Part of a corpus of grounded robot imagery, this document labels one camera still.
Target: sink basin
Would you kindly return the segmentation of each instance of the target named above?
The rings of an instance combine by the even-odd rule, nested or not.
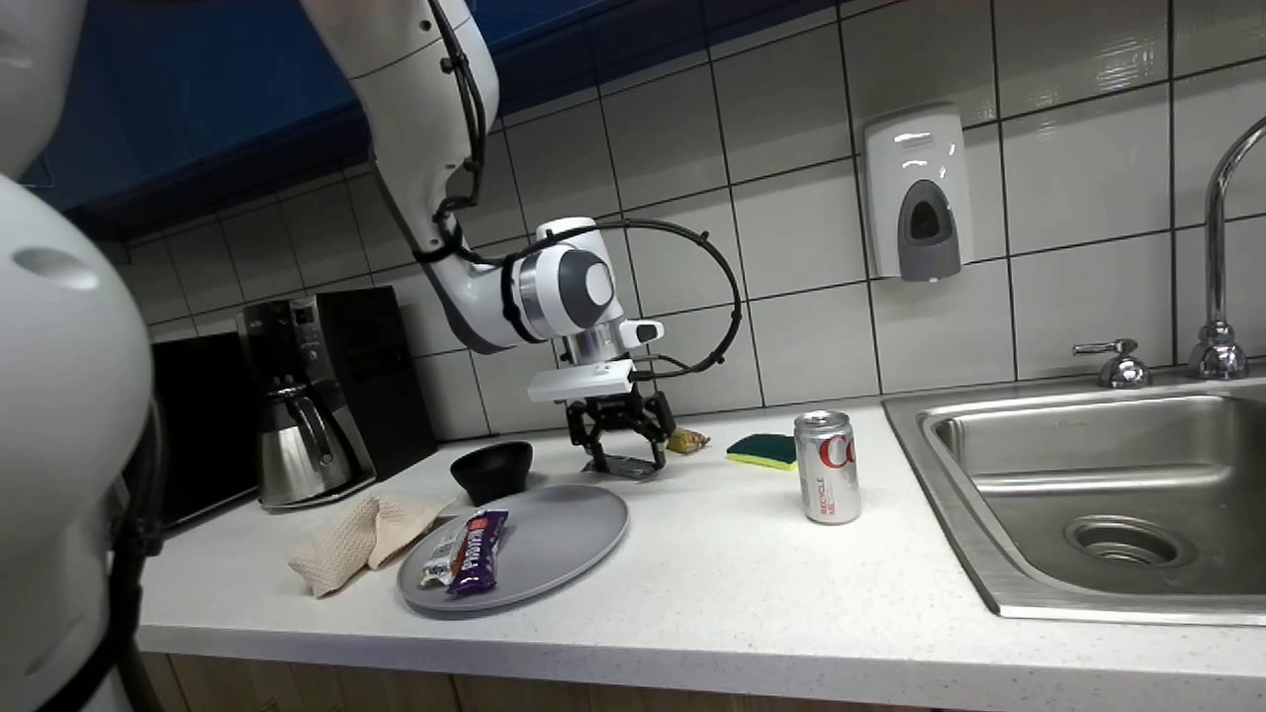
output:
[[[993,615],[1266,627],[1266,380],[884,416]]]

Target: small black bowl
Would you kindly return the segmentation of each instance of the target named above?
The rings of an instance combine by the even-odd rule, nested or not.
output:
[[[530,445],[493,445],[449,462],[474,507],[519,494],[530,471]]]

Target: white tile wall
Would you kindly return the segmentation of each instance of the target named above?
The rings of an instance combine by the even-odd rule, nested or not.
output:
[[[1106,335],[1171,364],[1201,321],[1184,227],[1222,148],[1266,117],[1262,28],[1256,0],[1173,0],[1173,28],[1161,0],[852,0],[506,117],[461,227],[485,258],[560,215],[708,231],[746,321],[724,368],[664,384],[684,416],[1086,376],[1101,360],[1068,353]],[[855,139],[927,103],[969,123],[982,262],[941,287],[866,280]],[[1231,215],[1251,219],[1231,231],[1231,321],[1266,357],[1266,152]],[[605,238],[626,309],[667,328],[656,353],[702,357],[726,321],[721,275],[656,234]],[[447,440],[560,426],[522,397],[553,353],[470,357],[362,167],[141,238],[124,275],[154,342],[240,328],[270,295],[393,287]]]

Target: stainless steel carafe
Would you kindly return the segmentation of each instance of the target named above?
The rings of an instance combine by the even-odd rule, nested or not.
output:
[[[357,491],[357,461],[341,422],[320,407],[308,384],[277,384],[270,393],[265,426],[265,511],[299,511]]]

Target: gray plate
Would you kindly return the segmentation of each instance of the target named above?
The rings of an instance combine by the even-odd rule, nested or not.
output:
[[[447,566],[461,544],[466,517],[449,517],[418,538],[400,566],[400,594],[411,608],[470,618],[546,598],[608,560],[630,535],[626,498],[602,488],[543,488],[485,504],[482,511],[511,511],[499,590],[449,598],[441,587],[418,587],[426,570]]]

